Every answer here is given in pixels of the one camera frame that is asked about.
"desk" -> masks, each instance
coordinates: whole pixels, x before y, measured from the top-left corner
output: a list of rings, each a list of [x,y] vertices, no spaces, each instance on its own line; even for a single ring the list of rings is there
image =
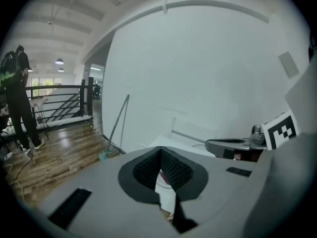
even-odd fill
[[[47,98],[30,100],[30,106],[32,109],[37,110],[37,114],[40,115],[41,122],[39,122],[38,124],[44,130],[46,137],[49,139],[47,131],[50,129],[50,127],[46,121],[46,117],[45,117],[44,110],[43,110],[43,105],[44,105],[44,102],[46,100],[47,100]]]

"bag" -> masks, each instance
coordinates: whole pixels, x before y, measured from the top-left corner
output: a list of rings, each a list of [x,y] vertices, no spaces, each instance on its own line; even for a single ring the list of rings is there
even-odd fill
[[[18,55],[13,51],[6,53],[0,67],[1,88],[21,81],[21,75]]]

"ceiling light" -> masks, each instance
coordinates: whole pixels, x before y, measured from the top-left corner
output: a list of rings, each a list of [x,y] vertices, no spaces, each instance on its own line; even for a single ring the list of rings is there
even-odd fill
[[[59,58],[59,59],[56,60],[55,63],[56,63],[56,64],[64,64],[64,61],[63,61],[62,58]]]

